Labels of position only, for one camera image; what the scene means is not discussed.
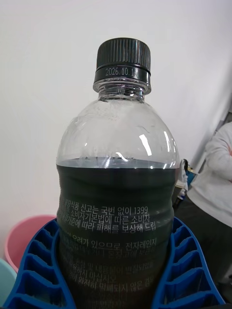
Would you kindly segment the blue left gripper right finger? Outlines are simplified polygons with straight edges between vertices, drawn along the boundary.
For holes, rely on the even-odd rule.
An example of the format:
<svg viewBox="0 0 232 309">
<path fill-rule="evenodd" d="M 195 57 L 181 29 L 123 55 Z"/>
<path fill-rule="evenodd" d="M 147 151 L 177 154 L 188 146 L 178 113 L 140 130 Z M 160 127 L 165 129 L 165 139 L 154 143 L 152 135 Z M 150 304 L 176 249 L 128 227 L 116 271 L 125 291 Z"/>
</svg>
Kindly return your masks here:
<svg viewBox="0 0 232 309">
<path fill-rule="evenodd" d="M 170 256 L 154 294 L 153 309 L 205 309 L 224 305 L 191 230 L 175 218 Z"/>
</svg>

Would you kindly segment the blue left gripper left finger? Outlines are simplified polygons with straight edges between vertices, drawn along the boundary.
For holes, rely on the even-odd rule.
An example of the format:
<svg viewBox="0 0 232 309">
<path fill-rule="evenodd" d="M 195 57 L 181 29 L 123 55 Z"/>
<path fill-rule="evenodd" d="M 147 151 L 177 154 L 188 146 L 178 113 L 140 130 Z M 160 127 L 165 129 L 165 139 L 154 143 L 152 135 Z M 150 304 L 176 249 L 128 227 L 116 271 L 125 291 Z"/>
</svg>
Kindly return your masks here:
<svg viewBox="0 0 232 309">
<path fill-rule="evenodd" d="M 4 309 L 74 309 L 73 297 L 57 260 L 59 230 L 56 219 L 32 238 Z"/>
</svg>

